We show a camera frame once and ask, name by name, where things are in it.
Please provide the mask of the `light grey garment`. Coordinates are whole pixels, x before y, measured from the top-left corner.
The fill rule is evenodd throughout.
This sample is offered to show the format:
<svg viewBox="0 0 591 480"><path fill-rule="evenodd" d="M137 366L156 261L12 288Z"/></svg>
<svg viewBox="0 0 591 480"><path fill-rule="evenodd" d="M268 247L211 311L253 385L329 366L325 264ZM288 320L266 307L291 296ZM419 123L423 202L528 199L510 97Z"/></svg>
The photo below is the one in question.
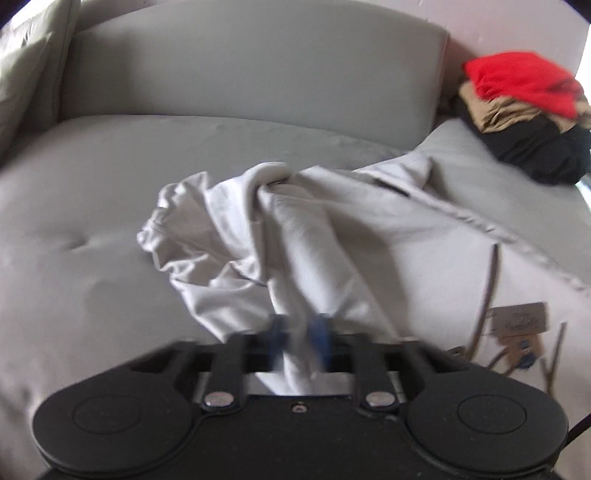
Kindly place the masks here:
<svg viewBox="0 0 591 480"><path fill-rule="evenodd" d="M287 317L283 367L263 378L279 394L325 390L305 341L319 314L381 342L477 340L485 364L495 355L491 334L477 333L487 311L541 302L544 343L562 343L552 392L578 419L590 409L589 285L427 191L431 167L412 153L355 171L266 162L221 182L200 172L160 190L137 240L217 339Z"/></svg>

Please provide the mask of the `front olive cushion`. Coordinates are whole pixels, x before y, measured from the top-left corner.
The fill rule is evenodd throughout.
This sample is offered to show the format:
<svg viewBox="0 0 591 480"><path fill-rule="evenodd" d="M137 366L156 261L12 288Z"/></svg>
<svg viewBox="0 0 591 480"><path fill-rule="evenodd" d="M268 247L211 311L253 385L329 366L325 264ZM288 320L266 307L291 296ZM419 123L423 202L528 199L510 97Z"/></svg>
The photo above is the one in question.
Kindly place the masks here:
<svg viewBox="0 0 591 480"><path fill-rule="evenodd" d="M60 85L80 12L78 1L53 1L20 25L1 31L1 150L18 131L55 125Z"/></svg>

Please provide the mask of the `red folded garment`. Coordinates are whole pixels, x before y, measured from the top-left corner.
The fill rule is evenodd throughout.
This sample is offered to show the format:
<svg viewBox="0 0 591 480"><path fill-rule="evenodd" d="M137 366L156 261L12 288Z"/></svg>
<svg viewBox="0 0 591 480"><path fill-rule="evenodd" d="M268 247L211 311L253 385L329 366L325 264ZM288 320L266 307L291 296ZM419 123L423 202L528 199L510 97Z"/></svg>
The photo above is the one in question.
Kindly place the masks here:
<svg viewBox="0 0 591 480"><path fill-rule="evenodd" d="M570 71L535 52L479 57L466 62L463 70L483 100L512 97L565 118L578 116L581 84Z"/></svg>

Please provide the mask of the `black folded garment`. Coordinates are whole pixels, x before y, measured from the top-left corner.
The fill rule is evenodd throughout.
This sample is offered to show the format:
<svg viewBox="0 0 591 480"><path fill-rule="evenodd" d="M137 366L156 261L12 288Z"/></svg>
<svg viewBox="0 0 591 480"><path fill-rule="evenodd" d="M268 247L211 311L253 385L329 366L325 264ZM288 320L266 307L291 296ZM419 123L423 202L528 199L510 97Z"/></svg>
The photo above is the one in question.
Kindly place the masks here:
<svg viewBox="0 0 591 480"><path fill-rule="evenodd" d="M459 96L452 105L498 161L522 170L538 183L575 185L590 171L590 132L578 125L561 133L552 120L539 115L500 132L483 133Z"/></svg>

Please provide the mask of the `grey sofa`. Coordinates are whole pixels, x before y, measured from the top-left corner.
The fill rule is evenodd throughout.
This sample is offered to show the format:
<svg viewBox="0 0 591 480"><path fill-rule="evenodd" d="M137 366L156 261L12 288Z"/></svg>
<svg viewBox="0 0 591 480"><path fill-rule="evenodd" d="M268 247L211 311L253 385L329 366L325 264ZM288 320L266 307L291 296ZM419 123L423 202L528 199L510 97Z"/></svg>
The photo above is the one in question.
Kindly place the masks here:
<svg viewBox="0 0 591 480"><path fill-rule="evenodd" d="M214 342L136 242L160 187L267 160L353 169L399 150L206 117L82 117L15 140L1 170L1 479L46 469L30 422L49 394L181 337Z"/></svg>

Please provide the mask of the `tan folded garment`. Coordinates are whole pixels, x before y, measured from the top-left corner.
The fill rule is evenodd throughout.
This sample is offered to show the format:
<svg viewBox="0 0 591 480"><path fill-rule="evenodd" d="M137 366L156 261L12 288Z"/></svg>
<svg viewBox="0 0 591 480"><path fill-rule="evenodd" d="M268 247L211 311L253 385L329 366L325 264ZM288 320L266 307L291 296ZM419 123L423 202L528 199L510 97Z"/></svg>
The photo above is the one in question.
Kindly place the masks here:
<svg viewBox="0 0 591 480"><path fill-rule="evenodd" d="M590 129L590 105L585 97L575 102L576 117L574 119L544 111L509 96L500 96L492 100L481 99L471 81L466 81L460 86L459 97L466 105L474 125L480 132L486 134L501 132L512 125L530 121L538 116L554 122L561 133L575 126Z"/></svg>

